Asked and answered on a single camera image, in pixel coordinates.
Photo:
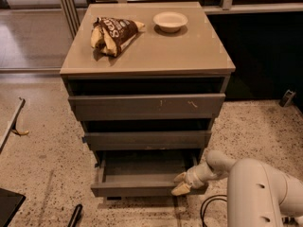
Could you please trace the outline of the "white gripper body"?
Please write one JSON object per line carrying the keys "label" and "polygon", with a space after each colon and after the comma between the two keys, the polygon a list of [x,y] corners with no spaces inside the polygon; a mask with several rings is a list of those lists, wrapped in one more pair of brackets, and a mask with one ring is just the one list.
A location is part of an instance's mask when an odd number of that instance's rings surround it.
{"label": "white gripper body", "polygon": [[185,175],[185,183],[193,189],[198,189],[205,185],[207,181],[212,180],[215,174],[206,162],[202,162],[191,167]]}

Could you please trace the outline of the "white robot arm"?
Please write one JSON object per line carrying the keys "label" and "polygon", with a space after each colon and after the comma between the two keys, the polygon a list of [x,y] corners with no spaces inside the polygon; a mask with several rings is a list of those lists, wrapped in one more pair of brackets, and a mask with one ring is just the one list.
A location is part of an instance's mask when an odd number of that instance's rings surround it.
{"label": "white robot arm", "polygon": [[185,195],[223,178],[227,179],[228,227],[283,227],[285,217],[302,221],[302,181],[260,160],[236,160],[218,150],[177,175],[171,194]]}

